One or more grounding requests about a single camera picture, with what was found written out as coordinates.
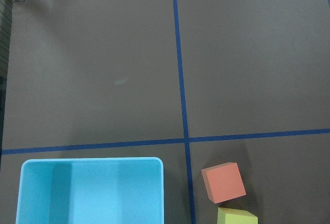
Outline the yellow foam block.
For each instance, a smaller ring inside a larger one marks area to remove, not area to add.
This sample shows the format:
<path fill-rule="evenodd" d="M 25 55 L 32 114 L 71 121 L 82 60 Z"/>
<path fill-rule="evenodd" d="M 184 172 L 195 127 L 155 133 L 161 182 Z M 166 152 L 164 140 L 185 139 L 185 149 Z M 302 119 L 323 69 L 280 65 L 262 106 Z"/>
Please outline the yellow foam block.
<path fill-rule="evenodd" d="M 218 208 L 217 224 L 258 224 L 258 217 L 245 210 Z"/>

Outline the orange foam block left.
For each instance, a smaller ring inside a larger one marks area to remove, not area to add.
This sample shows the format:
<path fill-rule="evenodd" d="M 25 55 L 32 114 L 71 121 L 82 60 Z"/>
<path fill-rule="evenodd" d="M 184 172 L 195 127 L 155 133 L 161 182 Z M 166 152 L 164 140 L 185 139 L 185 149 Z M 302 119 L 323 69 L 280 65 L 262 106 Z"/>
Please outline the orange foam block left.
<path fill-rule="evenodd" d="M 221 203 L 246 195 L 238 164 L 227 162 L 201 170 L 208 198 Z"/>

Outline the light blue plastic bin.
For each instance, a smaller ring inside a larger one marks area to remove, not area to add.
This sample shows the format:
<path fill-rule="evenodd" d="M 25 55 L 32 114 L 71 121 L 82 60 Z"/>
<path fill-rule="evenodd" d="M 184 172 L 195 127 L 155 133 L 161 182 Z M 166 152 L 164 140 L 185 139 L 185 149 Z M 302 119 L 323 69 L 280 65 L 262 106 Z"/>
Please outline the light blue plastic bin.
<path fill-rule="evenodd" d="M 157 157 L 30 159 L 16 223 L 164 223 Z"/>

